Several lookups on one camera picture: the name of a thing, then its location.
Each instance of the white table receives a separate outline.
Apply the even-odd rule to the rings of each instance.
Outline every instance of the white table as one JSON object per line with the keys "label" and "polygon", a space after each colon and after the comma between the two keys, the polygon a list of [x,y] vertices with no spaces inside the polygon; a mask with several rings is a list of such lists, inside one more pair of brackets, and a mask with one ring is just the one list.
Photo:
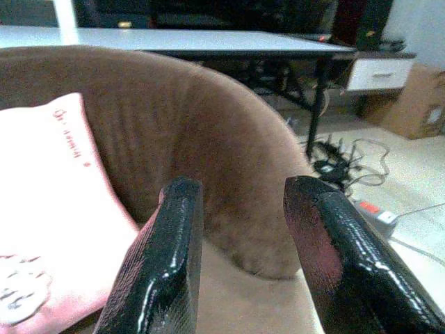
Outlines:
{"label": "white table", "polygon": [[273,87],[267,88],[311,111],[312,120],[307,144],[308,156],[316,135],[323,104],[323,91],[336,58],[352,58],[348,47],[292,38],[256,31],[203,31],[158,29],[52,28],[35,26],[0,26],[0,47],[37,47],[92,45],[124,50],[152,51],[188,60],[206,59],[319,59],[315,102],[305,96],[295,97]]}

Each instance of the shiny black plastic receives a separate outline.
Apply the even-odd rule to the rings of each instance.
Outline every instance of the shiny black plastic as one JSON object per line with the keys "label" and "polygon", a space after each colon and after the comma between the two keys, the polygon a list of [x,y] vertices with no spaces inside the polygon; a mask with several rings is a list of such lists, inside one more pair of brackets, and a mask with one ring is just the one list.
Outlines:
{"label": "shiny black plastic", "polygon": [[178,178],[128,250],[96,334],[193,334],[202,250],[202,187]]}
{"label": "shiny black plastic", "polygon": [[445,333],[426,290],[342,193],[292,177],[284,211],[327,334]]}

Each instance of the brown upholstery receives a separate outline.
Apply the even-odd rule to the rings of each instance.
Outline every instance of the brown upholstery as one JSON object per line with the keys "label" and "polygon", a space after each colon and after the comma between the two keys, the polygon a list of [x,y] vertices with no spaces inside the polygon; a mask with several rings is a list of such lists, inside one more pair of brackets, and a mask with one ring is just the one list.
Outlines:
{"label": "brown upholstery", "polygon": [[72,92],[83,94],[113,188],[138,224],[157,206],[161,187],[185,175],[204,185],[204,233],[211,242],[260,276],[295,273],[284,182],[309,167],[294,135],[254,93],[212,70],[156,54],[0,51],[0,110]]}

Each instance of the brown cardboard box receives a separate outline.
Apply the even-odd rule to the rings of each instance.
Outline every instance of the brown cardboard box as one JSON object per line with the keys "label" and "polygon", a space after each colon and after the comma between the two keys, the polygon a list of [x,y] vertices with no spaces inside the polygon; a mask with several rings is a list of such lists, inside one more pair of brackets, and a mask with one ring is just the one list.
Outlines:
{"label": "brown cardboard box", "polygon": [[400,95],[370,97],[362,115],[409,139],[438,135],[445,123],[445,71],[414,64]]}

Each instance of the white drawer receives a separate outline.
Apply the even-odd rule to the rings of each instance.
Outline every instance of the white drawer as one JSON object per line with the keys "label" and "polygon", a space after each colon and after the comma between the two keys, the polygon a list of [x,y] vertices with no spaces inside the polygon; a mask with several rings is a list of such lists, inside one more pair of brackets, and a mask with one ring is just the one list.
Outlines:
{"label": "white drawer", "polygon": [[412,59],[357,59],[347,90],[403,88],[412,64]]}

